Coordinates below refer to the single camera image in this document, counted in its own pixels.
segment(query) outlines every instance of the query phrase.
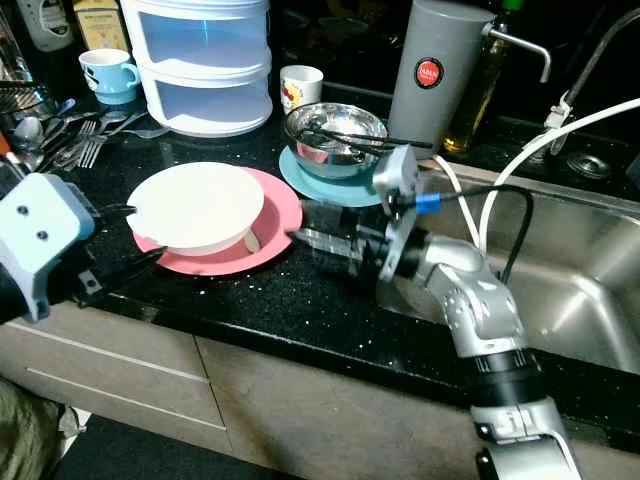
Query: gray cylinder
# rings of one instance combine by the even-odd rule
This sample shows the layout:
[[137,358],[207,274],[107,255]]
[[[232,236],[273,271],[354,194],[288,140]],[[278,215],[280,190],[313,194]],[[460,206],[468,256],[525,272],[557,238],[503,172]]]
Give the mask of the gray cylinder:
[[389,114],[394,137],[440,148],[475,61],[487,10],[438,0],[413,0]]

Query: cabinet door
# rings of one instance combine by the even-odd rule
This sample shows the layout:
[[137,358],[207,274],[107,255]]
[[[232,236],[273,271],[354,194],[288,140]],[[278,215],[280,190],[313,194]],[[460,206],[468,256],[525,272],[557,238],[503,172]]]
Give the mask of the cabinet door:
[[[223,426],[206,376],[168,370],[9,323],[0,328],[0,373],[10,375],[7,369],[12,361],[31,371],[150,405],[167,414]],[[15,375],[18,378],[10,378],[20,383],[24,374],[18,371]],[[61,400],[47,391],[36,393]]]
[[314,480],[476,479],[466,412],[197,339],[233,454]]
[[[141,308],[149,316],[154,314],[152,307]],[[35,325],[22,320],[12,323],[139,363],[148,362],[181,374],[205,376],[192,335],[140,320],[95,308],[79,309],[67,302],[54,306],[51,315]]]
[[70,382],[30,368],[21,369],[19,375],[20,383],[25,388],[59,402],[75,405],[102,417],[158,435],[231,454],[229,438],[223,427],[101,392],[88,385]]

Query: olive oil bottle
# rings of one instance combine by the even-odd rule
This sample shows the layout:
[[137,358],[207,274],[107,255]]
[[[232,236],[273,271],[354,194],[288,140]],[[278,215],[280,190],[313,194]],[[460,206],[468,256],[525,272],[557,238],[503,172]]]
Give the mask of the olive oil bottle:
[[[495,22],[496,28],[508,32],[513,15],[520,10],[524,0],[504,0],[503,12]],[[469,150],[473,136],[491,100],[493,90],[502,70],[502,63],[508,49],[508,43],[498,38],[487,37],[482,46],[462,99],[458,105],[449,130],[444,138],[444,148],[452,153]]]

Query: plastic storage container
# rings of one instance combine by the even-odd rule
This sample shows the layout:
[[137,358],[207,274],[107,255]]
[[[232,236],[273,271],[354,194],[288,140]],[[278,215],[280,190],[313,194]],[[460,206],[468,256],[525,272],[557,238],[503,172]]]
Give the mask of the plastic storage container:
[[140,68],[149,113],[171,130],[196,137],[228,137],[258,128],[271,115],[267,76],[235,86],[194,84]]
[[123,0],[149,113],[179,133],[223,137],[272,111],[264,0]]

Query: white plate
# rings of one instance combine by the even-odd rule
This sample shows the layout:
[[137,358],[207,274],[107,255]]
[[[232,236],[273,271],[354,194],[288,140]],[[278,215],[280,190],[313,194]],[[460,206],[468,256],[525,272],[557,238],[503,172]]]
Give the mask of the white plate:
[[147,178],[133,191],[131,229],[180,255],[219,252],[238,242],[264,202],[260,183],[226,163],[185,163]]

